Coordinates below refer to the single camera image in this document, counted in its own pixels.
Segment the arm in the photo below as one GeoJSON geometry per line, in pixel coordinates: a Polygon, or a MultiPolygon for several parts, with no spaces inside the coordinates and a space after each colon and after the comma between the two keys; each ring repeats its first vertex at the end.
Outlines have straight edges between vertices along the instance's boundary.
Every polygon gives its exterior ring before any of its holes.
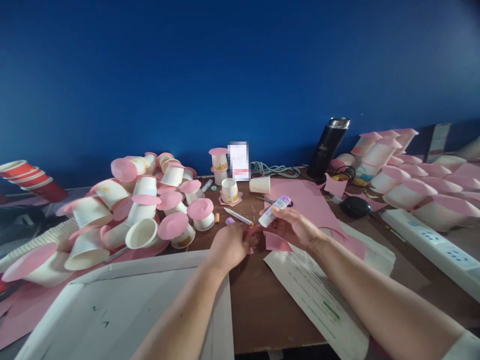
{"type": "Polygon", "coordinates": [[[252,231],[246,227],[231,224],[217,232],[207,258],[150,330],[132,360],[199,358],[217,290],[252,245],[252,231]]]}
{"type": "Polygon", "coordinates": [[[306,250],[373,338],[395,360],[440,360],[465,329],[390,277],[368,266],[298,212],[273,210],[269,231],[306,250]]]}

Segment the forearm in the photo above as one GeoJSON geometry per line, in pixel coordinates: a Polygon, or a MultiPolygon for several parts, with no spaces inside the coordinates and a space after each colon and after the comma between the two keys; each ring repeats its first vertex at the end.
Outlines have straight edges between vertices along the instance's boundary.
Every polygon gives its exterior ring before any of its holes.
{"type": "Polygon", "coordinates": [[[201,264],[143,340],[132,360],[197,360],[225,274],[201,264]]]}
{"type": "Polygon", "coordinates": [[[319,241],[308,252],[393,359],[440,360],[465,331],[333,239],[319,241]]]}

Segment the power strip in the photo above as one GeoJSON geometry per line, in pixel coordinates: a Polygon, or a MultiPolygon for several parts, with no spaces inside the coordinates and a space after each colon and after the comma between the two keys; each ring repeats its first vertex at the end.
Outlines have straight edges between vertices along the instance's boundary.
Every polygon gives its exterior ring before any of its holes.
{"type": "Polygon", "coordinates": [[[480,303],[480,262],[403,209],[381,218],[480,303]]]}

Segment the table surface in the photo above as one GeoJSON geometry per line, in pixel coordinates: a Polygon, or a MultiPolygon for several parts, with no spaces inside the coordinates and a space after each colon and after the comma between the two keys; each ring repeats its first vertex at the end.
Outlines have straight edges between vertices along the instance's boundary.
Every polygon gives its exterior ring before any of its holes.
{"type": "MultiPolygon", "coordinates": [[[[231,209],[256,223],[264,203],[251,196],[258,194],[250,194],[248,182],[239,182],[238,189],[243,192],[242,201],[231,209]]],[[[362,189],[348,185],[347,192],[359,194],[362,189]]],[[[187,251],[209,249],[215,234],[230,217],[220,205],[218,190],[213,192],[209,189],[205,196],[213,201],[214,213],[220,214],[220,224],[205,232],[197,231],[195,240],[187,251]]],[[[338,219],[395,253],[392,279],[419,294],[464,327],[480,327],[480,304],[414,247],[400,240],[374,218],[367,216],[351,219],[341,212],[338,205],[331,201],[328,201],[328,204],[338,219]]],[[[449,233],[447,238],[467,252],[480,253],[480,246],[471,241],[476,239],[475,230],[455,230],[449,233]]],[[[178,250],[169,247],[165,253],[175,252],[178,250]]],[[[265,250],[265,239],[261,236],[254,254],[247,256],[229,274],[235,354],[297,348],[326,342],[264,262],[264,257],[269,253],[265,250]]]]}

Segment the marker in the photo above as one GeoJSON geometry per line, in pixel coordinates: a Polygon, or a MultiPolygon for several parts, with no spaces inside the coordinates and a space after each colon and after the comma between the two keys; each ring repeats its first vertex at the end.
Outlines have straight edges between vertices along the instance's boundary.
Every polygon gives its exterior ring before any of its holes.
{"type": "Polygon", "coordinates": [[[252,227],[254,225],[253,222],[251,222],[250,220],[248,220],[246,217],[243,217],[242,215],[240,214],[237,214],[235,211],[233,210],[230,210],[229,208],[226,208],[224,207],[225,211],[227,213],[229,213],[230,215],[232,215],[234,218],[237,218],[238,220],[240,220],[242,223],[245,223],[247,224],[249,227],[252,227]]]}

